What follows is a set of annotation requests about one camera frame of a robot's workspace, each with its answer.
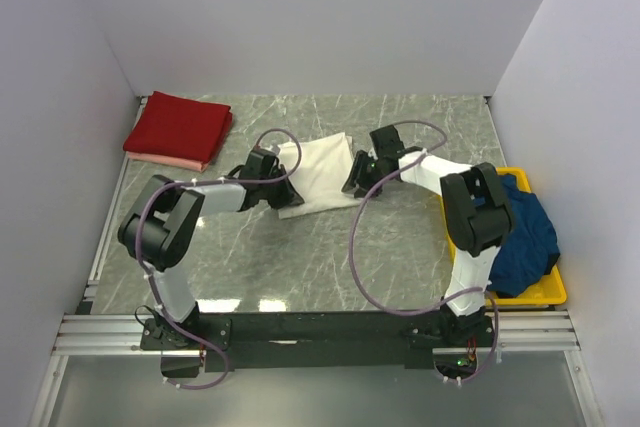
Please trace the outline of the white t shirt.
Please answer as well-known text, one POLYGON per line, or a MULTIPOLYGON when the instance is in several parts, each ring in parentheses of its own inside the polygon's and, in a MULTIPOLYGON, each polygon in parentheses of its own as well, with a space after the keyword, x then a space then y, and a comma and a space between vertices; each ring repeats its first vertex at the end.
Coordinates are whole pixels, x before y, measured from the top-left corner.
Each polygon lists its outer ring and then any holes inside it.
POLYGON ((344 132, 301 143, 300 165, 288 180, 304 203, 279 209, 280 220, 359 205, 342 192, 353 166, 351 147, 352 137, 344 132))

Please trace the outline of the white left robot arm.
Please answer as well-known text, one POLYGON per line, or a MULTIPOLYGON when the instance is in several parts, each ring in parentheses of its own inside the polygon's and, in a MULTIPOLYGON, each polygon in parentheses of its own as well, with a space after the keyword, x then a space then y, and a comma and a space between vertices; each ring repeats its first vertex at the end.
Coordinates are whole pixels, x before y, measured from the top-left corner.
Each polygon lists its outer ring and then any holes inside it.
POLYGON ((261 202, 280 210, 304 203, 290 177, 302 157, 287 167, 271 150, 254 147, 229 174, 208 181, 177 181, 153 176, 121 222, 117 238, 144 271, 154 306, 155 326, 176 348, 203 340, 200 309, 181 262, 198 220, 221 213, 245 212, 261 202))

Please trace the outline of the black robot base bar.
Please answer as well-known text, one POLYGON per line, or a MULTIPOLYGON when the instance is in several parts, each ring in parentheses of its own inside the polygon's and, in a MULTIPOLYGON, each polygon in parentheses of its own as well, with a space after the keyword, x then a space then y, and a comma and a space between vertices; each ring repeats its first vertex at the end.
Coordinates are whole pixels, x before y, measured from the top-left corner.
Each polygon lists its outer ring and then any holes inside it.
POLYGON ((225 369, 391 366, 431 369, 438 349, 468 351, 495 339, 484 311, 461 320, 447 310, 401 317, 381 311, 202 313, 187 338, 155 314, 143 351, 195 351, 208 372, 225 369))

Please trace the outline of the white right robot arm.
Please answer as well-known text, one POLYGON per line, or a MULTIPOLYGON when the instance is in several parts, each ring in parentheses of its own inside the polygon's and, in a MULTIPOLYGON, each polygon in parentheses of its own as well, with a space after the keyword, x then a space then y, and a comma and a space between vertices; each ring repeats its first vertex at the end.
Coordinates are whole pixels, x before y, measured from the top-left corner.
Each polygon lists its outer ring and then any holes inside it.
POLYGON ((359 150, 343 191, 361 200, 352 223, 348 263, 357 289, 377 309, 400 317, 436 314, 444 342, 460 346, 484 329, 485 292, 500 249, 515 228, 515 215, 496 168, 449 161, 424 149, 374 157, 359 150), (398 179, 441 198, 454 263, 444 298, 429 308, 401 311, 384 306, 365 289, 355 264, 354 241, 367 202, 387 182, 398 179))

